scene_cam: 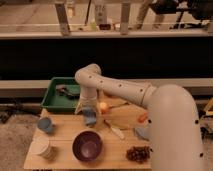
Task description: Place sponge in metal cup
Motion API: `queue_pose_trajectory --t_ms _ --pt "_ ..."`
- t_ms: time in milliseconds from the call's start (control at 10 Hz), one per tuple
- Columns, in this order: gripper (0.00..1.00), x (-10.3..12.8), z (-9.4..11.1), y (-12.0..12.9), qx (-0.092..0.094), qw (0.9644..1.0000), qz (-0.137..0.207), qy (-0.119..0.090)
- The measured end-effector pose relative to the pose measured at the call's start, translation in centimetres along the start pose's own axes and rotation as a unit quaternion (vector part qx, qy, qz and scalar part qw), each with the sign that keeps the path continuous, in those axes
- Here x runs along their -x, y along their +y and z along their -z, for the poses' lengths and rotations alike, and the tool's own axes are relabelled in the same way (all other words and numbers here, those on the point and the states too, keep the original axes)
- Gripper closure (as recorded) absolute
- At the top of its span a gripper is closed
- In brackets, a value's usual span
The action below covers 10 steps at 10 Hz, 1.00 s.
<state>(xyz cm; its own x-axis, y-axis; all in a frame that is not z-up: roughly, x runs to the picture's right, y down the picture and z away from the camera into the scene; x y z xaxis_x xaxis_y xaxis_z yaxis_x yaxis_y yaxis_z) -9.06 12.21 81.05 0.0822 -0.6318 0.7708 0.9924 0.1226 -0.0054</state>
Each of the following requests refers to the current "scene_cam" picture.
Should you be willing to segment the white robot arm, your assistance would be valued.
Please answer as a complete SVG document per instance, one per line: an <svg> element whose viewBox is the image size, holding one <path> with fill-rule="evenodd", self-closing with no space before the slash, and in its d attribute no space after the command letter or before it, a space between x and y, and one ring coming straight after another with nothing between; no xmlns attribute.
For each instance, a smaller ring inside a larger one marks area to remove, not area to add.
<svg viewBox="0 0 213 171"><path fill-rule="evenodd" d="M204 151L198 109L183 87L129 82L101 75L96 64L75 73L81 105L97 102L103 90L148 110L152 171L204 171Z"/></svg>

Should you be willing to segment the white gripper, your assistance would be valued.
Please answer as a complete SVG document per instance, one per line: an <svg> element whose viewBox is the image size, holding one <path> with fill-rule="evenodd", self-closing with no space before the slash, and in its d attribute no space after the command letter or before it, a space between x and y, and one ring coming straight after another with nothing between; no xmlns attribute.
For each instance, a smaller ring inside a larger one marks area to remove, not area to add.
<svg viewBox="0 0 213 171"><path fill-rule="evenodd" d="M97 114L100 113L100 108L98 107L98 93L95 88L80 88L80 96L75 114L78 114L84 107L91 107Z"/></svg>

